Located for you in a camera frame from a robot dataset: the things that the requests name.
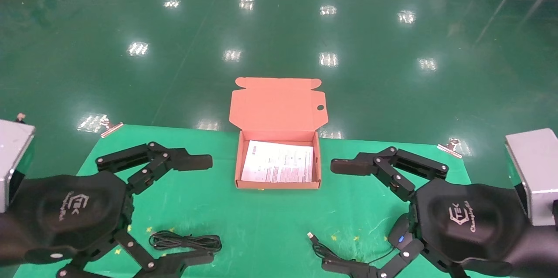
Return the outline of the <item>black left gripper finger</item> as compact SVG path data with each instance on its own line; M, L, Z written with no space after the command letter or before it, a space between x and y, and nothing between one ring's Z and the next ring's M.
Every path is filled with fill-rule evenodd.
M98 157L96 166L99 172L111 173L142 166L127 180L128 193L139 195L171 170L207 170L213 166L213 160L208 154L191 155L184 148L167 148L149 142Z

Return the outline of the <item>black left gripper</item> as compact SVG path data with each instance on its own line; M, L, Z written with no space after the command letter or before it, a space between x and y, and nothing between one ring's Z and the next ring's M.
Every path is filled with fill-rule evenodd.
M134 278L181 278L190 267L213 262L209 251L153 258L125 230L133 197L126 183L108 172L23 180L0 218L2 266L72 261L58 278L105 278L84 270L117 243L141 266Z

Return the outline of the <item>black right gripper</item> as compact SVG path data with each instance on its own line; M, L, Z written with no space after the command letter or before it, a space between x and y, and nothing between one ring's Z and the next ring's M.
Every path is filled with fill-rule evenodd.
M452 276L558 274L556 226L534 226L514 190L435 179L416 191L410 224L422 255Z

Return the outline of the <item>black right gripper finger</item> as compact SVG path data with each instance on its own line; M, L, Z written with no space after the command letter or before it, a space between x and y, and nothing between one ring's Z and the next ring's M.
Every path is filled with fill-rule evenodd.
M413 201L416 190L400 171L426 180L445 180L449 167L421 155L390 146L378 153L360 152L354 159L332 159L333 173L351 176L374 176L402 201Z
M395 278L424 249L420 240L410 241L400 252L393 256L382 268L369 263L340 258L331 249L322 244L322 269L329 272L345 274L350 278Z

